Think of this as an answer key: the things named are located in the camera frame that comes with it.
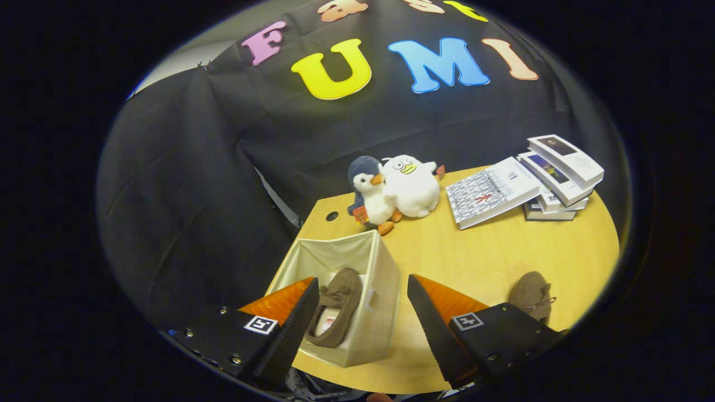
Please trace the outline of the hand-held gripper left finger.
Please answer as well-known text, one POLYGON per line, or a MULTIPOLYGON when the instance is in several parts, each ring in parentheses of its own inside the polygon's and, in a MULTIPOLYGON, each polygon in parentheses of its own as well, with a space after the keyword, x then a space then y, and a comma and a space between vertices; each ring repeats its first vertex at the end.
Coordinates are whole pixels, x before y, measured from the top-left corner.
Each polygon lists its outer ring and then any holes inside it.
POLYGON ((225 376, 278 391, 318 300, 318 278, 307 277, 239 309, 211 306, 169 337, 225 376))

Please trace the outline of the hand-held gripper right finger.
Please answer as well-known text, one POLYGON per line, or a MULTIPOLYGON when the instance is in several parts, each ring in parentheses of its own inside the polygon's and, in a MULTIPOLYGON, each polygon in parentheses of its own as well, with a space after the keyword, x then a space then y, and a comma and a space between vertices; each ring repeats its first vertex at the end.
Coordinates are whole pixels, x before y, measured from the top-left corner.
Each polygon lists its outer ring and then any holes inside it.
POLYGON ((409 275, 408 299, 452 387, 507 376, 565 338, 513 304, 490 307, 417 274, 409 275))

